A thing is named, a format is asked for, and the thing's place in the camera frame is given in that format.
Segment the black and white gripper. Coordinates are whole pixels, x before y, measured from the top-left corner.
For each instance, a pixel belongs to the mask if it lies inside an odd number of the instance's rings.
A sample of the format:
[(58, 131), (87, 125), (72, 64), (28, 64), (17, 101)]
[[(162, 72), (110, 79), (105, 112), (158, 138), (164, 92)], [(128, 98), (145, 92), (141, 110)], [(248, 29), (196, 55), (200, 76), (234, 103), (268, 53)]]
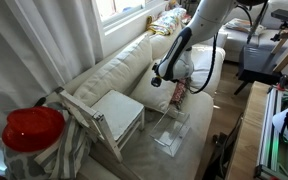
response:
[(181, 78), (190, 77), (194, 70), (191, 52), (185, 51), (173, 65), (161, 60), (153, 65), (152, 70), (155, 72), (154, 77), (160, 77), (162, 81), (176, 82)]

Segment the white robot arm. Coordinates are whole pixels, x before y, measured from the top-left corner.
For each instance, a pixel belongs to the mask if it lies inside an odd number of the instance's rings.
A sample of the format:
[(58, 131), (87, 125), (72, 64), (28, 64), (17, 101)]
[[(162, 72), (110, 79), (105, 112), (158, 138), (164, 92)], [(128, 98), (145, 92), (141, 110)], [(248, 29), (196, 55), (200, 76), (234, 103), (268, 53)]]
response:
[(201, 0), (191, 21), (181, 30), (161, 62), (153, 66), (155, 76), (151, 84), (158, 87), (163, 80), (190, 77), (194, 70), (190, 48), (214, 36), (237, 5), (255, 6), (265, 1)]

